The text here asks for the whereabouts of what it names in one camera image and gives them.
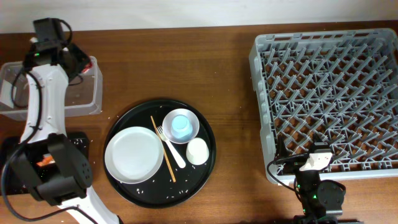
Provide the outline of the orange carrot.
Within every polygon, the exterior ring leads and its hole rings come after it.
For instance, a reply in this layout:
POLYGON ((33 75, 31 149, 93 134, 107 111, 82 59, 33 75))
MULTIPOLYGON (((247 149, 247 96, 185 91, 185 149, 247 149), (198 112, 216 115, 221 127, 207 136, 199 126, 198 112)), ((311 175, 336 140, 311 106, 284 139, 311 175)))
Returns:
POLYGON ((39 167, 44 167, 53 163, 55 163, 55 160, 53 159, 52 156, 44 156, 44 158, 41 161, 37 162, 36 164, 39 167))

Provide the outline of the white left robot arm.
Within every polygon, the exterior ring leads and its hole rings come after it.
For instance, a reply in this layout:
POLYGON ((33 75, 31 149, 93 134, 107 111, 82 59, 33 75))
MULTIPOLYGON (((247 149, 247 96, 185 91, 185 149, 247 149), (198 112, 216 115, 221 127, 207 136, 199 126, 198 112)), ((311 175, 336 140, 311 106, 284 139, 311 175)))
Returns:
POLYGON ((20 143, 1 172, 1 195, 18 219, 6 195, 7 175, 12 170, 37 201, 58 210, 35 221, 68 212, 79 223, 121 223, 98 197, 87 157, 67 138, 65 95, 70 82, 91 68, 86 53, 66 37, 66 22, 45 18, 33 22, 37 41, 25 55, 20 74, 29 84, 27 120, 20 143))

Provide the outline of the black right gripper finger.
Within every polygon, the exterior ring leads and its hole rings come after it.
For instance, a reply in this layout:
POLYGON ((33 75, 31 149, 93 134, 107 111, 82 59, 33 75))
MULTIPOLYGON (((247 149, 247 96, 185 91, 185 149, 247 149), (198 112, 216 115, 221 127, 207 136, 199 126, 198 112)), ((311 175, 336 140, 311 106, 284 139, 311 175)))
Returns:
POLYGON ((313 134, 312 152, 329 152, 329 144, 315 133, 313 134))
POLYGON ((284 137, 279 136, 277 138, 277 147, 276 147, 276 152, 275 152, 275 158, 280 159, 280 158, 285 158, 288 156, 287 148, 284 143, 284 137))

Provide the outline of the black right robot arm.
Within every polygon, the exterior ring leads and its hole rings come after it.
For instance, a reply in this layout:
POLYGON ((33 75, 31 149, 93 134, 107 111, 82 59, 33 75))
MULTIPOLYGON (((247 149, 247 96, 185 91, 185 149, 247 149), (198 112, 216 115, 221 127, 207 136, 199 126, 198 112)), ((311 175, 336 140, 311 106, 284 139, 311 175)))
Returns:
POLYGON ((283 137, 277 139, 276 164, 283 164, 295 176, 293 190, 303 208, 293 223, 338 223, 346 193, 343 184, 321 180, 320 172, 332 162, 330 145, 316 134, 307 152, 290 156, 283 137))

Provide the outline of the large white plate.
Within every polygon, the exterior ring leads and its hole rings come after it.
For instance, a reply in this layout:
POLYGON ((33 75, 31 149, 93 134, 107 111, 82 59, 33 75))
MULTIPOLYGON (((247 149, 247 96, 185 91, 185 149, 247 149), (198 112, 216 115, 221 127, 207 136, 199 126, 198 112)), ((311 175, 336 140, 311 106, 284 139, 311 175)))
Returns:
POLYGON ((138 184, 150 179, 161 167, 163 159, 158 136, 140 126, 115 134, 104 152, 106 170, 124 184, 138 184))

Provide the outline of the red snack wrapper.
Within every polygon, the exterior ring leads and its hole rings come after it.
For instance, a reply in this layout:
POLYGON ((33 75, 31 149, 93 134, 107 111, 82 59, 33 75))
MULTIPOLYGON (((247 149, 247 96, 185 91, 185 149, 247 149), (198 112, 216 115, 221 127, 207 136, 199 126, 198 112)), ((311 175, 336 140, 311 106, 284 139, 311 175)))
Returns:
POLYGON ((86 73, 87 71, 89 71, 92 68, 93 64, 92 62, 89 62, 85 65, 85 67, 83 68, 83 70, 81 71, 81 73, 86 73))

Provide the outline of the white ceramic cup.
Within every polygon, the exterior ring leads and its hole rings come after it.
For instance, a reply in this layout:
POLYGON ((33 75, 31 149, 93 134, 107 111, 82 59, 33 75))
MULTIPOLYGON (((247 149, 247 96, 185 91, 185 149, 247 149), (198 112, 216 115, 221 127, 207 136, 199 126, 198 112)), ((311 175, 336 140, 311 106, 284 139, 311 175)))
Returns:
POLYGON ((202 138, 194 138, 187 144, 186 157, 191 164, 202 165, 209 156, 208 146, 202 138))

